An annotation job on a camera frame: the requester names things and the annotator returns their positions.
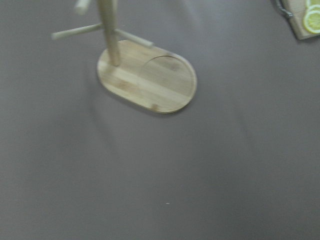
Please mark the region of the wooden cup storage rack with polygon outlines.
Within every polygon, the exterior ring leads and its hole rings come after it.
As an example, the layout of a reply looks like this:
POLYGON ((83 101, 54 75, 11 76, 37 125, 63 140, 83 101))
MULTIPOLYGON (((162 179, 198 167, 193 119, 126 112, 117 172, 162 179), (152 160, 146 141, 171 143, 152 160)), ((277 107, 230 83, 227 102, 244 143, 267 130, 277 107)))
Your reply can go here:
POLYGON ((107 48, 97 62, 97 76, 111 93, 155 113, 174 113, 188 105, 197 75, 182 56, 154 46, 116 27, 118 2, 99 0, 98 24, 54 32, 53 40, 102 30, 107 48))

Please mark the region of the lemon slice middle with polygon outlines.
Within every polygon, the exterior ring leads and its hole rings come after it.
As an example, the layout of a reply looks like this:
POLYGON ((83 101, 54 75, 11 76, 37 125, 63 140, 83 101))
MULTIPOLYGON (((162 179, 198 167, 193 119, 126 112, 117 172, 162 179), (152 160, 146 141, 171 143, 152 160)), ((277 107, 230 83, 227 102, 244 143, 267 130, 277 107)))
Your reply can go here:
POLYGON ((306 11, 305 11, 305 15, 310 15, 310 14, 319 14, 320 13, 320 5, 319 4, 315 4, 315 5, 311 5, 311 6, 308 6, 306 8, 306 11))

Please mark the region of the lemon slice top right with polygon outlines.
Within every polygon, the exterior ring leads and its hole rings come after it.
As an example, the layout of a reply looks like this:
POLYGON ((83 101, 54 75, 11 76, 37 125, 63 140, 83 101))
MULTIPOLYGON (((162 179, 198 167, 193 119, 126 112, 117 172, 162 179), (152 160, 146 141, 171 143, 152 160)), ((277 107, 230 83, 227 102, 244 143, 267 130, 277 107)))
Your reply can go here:
POLYGON ((320 0, 306 0, 305 1, 305 6, 306 8, 311 8, 312 6, 315 6, 315 5, 320 5, 320 0))

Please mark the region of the wooden cutting board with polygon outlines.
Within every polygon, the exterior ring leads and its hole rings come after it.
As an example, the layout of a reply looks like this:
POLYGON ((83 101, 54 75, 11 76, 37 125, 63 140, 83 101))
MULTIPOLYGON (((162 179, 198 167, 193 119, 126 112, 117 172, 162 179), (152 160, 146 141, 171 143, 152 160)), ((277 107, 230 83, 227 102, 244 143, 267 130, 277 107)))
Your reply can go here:
POLYGON ((303 18, 306 13, 305 0, 276 0, 275 5, 279 12, 288 19, 297 39, 304 40, 320 35, 320 33, 310 33, 304 27, 303 18))

